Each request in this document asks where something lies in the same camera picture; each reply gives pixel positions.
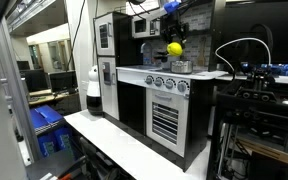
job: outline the ceiling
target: ceiling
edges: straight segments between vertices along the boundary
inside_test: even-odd
[[[22,25],[13,29],[12,36],[28,37],[67,23],[64,0],[56,0]]]

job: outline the toy kitchen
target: toy kitchen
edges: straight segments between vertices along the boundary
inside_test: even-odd
[[[103,116],[186,171],[206,146],[212,80],[225,73],[208,72],[211,36],[189,35],[202,25],[171,7],[95,18],[97,60]],[[196,7],[210,24],[212,5]]]

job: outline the white countertop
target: white countertop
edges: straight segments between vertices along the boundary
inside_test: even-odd
[[[167,75],[170,77],[195,79],[195,80],[211,80],[211,79],[214,79],[218,76],[228,74],[225,71],[213,71],[213,72],[204,71],[204,72],[199,72],[199,73],[194,73],[194,71],[193,71],[192,74],[165,73],[165,72],[153,71],[154,69],[159,69],[159,68],[158,67],[149,67],[149,66],[125,66],[125,67],[116,67],[116,69],[124,70],[124,71],[134,71],[134,72],[143,72],[143,73],[148,73],[148,74],[164,75],[164,76]]]
[[[210,142],[191,167],[182,169],[157,154],[108,120],[87,110],[65,117],[66,121],[136,179],[205,180]]]
[[[215,79],[224,80],[224,81],[231,81],[232,78],[233,78],[232,75],[224,75],[224,76],[215,77]],[[246,79],[246,76],[235,76],[235,79],[244,80]],[[280,84],[288,84],[288,76],[279,76],[278,78],[275,78],[275,82],[280,83]]]

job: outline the door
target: door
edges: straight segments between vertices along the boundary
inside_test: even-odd
[[[146,89],[146,133],[184,157],[188,99],[181,95]]]
[[[99,57],[98,63],[103,111],[119,120],[115,58]]]
[[[115,56],[113,14],[107,14],[94,21],[97,54]]]

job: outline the blue component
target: blue component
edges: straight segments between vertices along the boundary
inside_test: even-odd
[[[169,2],[169,3],[164,4],[164,9],[168,14],[170,14],[170,13],[176,11],[179,6],[180,6],[179,2],[173,1],[173,2]]]

